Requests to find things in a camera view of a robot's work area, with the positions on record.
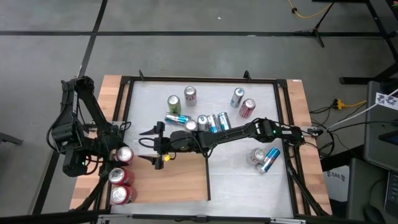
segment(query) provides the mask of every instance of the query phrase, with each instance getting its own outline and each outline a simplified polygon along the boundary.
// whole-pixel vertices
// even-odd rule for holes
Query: red can
[[[131,186],[134,182],[134,173],[126,169],[115,168],[109,173],[108,178],[114,185]]]
[[[242,107],[239,110],[239,114],[242,118],[250,117],[251,113],[253,113],[254,109],[256,108],[256,103],[252,99],[247,99],[243,101]]]
[[[135,201],[137,190],[134,187],[118,186],[111,192],[111,200],[116,205],[123,205]]]
[[[127,162],[128,164],[132,161],[133,157],[134,157],[134,151],[127,146],[121,147],[116,152],[116,160]]]

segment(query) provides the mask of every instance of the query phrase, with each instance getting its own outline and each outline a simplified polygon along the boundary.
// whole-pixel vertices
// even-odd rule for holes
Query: table leg
[[[12,137],[8,134],[0,133],[0,142],[10,142],[14,144],[22,144],[24,140]]]

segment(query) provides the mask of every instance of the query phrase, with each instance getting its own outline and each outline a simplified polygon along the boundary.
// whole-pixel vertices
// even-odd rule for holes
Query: white label
[[[383,102],[379,103],[379,105],[381,106],[385,106],[394,110],[398,110],[398,98],[393,97],[393,96],[388,96],[382,93],[376,93],[376,100],[375,103],[381,102],[382,100],[384,100]]]

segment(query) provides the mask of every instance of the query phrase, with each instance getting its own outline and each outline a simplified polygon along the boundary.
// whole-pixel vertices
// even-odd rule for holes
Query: concrete floor
[[[311,0],[293,3],[306,15],[327,5]],[[100,5],[100,0],[0,0],[0,30],[91,31]],[[374,2],[374,7],[388,31],[398,30],[385,2]],[[311,29],[319,19],[299,19],[287,0],[113,0],[100,30],[295,31]],[[320,30],[375,32],[377,27],[365,5],[337,3]],[[21,146],[0,145],[0,217],[30,212],[50,153],[45,133],[59,113],[60,80],[78,73],[88,39],[0,36],[0,131],[25,139]],[[334,98],[345,103],[364,100],[365,86],[343,86],[338,77],[372,77],[393,62],[378,38],[323,41],[324,49],[315,39],[300,37],[97,37],[86,75],[96,82],[98,94],[104,75],[138,75],[139,69],[147,76],[192,77],[241,77],[249,70],[253,78],[302,79],[313,110]],[[351,111],[332,111],[326,124]],[[325,115],[314,118],[322,120]],[[357,126],[339,135],[353,147],[363,142],[363,130]],[[328,141],[324,136],[318,145]],[[342,150],[337,143],[335,151]],[[62,173],[62,159],[46,213],[69,208],[76,180]]]

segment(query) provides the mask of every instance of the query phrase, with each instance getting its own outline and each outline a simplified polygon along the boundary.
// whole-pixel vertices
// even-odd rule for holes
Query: standing can
[[[197,90],[192,86],[187,86],[184,90],[185,104],[195,106],[197,104]]]
[[[135,201],[137,190],[134,187],[119,186],[111,192],[111,200],[116,205],[123,205]]]
[[[167,99],[167,104],[169,105],[169,110],[173,114],[181,113],[181,102],[180,98],[176,95],[171,95]]]
[[[214,114],[207,116],[207,120],[209,122],[209,131],[212,133],[217,133],[221,131],[220,124],[218,123],[217,117]]]
[[[244,90],[242,88],[236,88],[234,91],[234,95],[232,95],[232,99],[231,99],[231,106],[233,108],[238,108],[239,104],[242,101],[242,98],[244,96]]]
[[[266,159],[266,151],[260,148],[253,149],[248,156],[246,156],[246,160],[250,165],[262,163],[264,159]]]
[[[131,186],[134,183],[134,173],[123,168],[115,168],[109,172],[108,179],[114,185]]]
[[[263,164],[257,164],[256,165],[256,169],[262,173],[265,174],[266,172],[268,172],[269,168],[271,168],[271,166],[273,165],[274,161],[276,160],[276,158],[278,158],[280,154],[279,149],[277,149],[276,147],[273,147],[266,156],[266,159],[264,159],[264,163]]]
[[[254,109],[256,108],[256,103],[252,99],[246,99],[242,103],[242,107],[239,110],[239,114],[242,118],[250,117],[251,113],[253,113]]]
[[[198,117],[198,130],[199,131],[209,131],[209,122],[206,115],[199,115]]]
[[[134,151],[127,146],[121,147],[116,152],[116,160],[121,162],[131,163],[132,158],[134,157]]]
[[[186,131],[198,131],[198,124],[196,121],[190,119],[185,123]]]
[[[173,113],[166,113],[166,116],[164,117],[164,121],[180,125],[184,125],[189,119],[191,119],[190,116]]]
[[[229,123],[228,114],[226,112],[221,112],[218,114],[218,120],[220,122],[221,130],[231,129],[231,123]]]

